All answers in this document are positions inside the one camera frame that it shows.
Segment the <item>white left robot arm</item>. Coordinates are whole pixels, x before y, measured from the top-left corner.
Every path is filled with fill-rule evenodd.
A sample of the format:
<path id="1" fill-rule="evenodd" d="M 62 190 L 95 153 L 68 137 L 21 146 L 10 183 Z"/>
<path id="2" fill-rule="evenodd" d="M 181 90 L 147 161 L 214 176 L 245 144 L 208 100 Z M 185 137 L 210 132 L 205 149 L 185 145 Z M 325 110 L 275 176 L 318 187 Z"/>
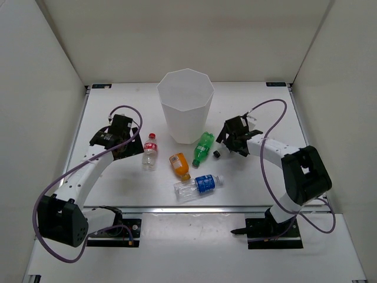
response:
<path id="1" fill-rule="evenodd" d="M 89 142 L 82 168 L 70 173 L 51 196 L 43 196 L 37 207 L 37 227 L 42 237 L 78 247 L 87 235 L 104 229 L 117 236 L 123 231 L 121 211 L 100 206 L 83 212 L 89 192 L 115 160 L 143 153 L 143 144 L 133 120 L 114 115 L 112 123 L 102 128 Z"/>

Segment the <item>orange juice bottle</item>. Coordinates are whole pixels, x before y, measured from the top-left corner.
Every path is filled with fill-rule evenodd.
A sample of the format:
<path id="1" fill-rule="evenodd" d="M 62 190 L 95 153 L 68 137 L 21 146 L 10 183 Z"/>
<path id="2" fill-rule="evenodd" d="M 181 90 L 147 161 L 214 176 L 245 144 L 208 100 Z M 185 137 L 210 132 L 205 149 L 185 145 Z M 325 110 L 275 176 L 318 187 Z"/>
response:
<path id="1" fill-rule="evenodd" d="M 189 165 L 183 153 L 177 153 L 169 158 L 174 173 L 182 180 L 186 181 L 191 178 L 189 174 Z"/>

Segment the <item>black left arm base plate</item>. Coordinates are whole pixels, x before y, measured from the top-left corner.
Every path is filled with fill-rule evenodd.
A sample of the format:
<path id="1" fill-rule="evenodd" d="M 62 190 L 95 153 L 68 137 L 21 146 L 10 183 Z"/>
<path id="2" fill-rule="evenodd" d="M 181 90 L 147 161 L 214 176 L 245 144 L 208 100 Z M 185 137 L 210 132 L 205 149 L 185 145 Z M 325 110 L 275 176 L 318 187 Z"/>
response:
<path id="1" fill-rule="evenodd" d="M 126 228 L 114 228 L 109 231 L 100 232 L 89 237 L 88 247 L 109 247 L 109 248 L 138 248 L 140 245 L 142 218 L 141 215 L 122 215 L 122 224 L 132 234 L 133 241 L 130 241 L 130 234 Z"/>

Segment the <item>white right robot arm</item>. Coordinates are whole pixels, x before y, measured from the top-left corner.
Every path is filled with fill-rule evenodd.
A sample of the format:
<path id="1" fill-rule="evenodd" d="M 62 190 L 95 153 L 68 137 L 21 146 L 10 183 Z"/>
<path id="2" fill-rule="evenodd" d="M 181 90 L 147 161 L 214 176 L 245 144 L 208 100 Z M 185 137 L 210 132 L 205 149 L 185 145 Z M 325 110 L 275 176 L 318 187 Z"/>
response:
<path id="1" fill-rule="evenodd" d="M 235 229 L 234 235 L 255 233 L 258 241 L 275 240 L 289 231 L 304 205 L 332 188 L 315 147 L 294 147 L 270 139 L 262 131 L 251 128 L 247 115 L 226 120 L 216 142 L 229 152 L 257 156 L 260 164 L 268 161 L 283 172 L 285 194 L 281 198 L 272 196 L 275 204 L 265 211 L 260 224 Z"/>

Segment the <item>clear bottle black label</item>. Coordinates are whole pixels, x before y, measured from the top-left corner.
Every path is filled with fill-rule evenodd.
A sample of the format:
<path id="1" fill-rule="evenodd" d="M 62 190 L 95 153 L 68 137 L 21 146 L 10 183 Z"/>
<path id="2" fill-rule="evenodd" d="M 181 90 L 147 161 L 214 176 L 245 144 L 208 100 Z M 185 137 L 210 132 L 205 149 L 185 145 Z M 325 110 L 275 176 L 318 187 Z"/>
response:
<path id="1" fill-rule="evenodd" d="M 226 159 L 230 156 L 231 151 L 226 146 L 219 146 L 214 152 L 215 159 Z"/>

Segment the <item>green plastic bottle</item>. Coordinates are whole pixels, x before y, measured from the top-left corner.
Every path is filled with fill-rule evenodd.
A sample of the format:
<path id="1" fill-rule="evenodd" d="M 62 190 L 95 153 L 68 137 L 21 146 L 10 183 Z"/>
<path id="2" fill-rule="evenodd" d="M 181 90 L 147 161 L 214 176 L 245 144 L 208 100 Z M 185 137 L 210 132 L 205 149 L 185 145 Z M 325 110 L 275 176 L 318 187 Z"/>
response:
<path id="1" fill-rule="evenodd" d="M 201 135 L 194 149 L 194 159 L 192 162 L 192 165 L 194 167 L 199 167 L 200 164 L 203 163 L 207 159 L 207 156 L 209 155 L 209 151 L 211 149 L 213 142 L 214 142 L 214 134 L 206 131 Z"/>

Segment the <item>clear cola bottle red label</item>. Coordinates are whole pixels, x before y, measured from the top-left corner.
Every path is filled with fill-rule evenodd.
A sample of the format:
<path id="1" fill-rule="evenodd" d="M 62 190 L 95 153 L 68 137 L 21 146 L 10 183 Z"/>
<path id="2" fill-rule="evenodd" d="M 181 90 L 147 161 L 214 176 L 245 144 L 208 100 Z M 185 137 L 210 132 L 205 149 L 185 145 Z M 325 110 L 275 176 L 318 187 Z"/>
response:
<path id="1" fill-rule="evenodd" d="M 147 141 L 144 143 L 144 153 L 142 158 L 143 168 L 147 170 L 154 169 L 157 160 L 157 140 L 154 133 L 148 135 Z"/>

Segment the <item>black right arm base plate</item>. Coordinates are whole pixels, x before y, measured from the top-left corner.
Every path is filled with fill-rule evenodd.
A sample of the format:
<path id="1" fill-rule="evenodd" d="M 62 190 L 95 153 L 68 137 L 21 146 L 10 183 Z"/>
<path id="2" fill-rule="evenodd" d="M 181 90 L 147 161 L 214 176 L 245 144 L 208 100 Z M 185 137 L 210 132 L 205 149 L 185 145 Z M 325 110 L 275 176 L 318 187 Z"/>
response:
<path id="1" fill-rule="evenodd" d="M 282 250 L 282 249 L 303 249 L 302 237 L 297 220 L 288 221 L 283 225 L 283 229 L 270 233 L 263 231 L 261 226 L 263 218 L 246 218 L 248 250 Z"/>

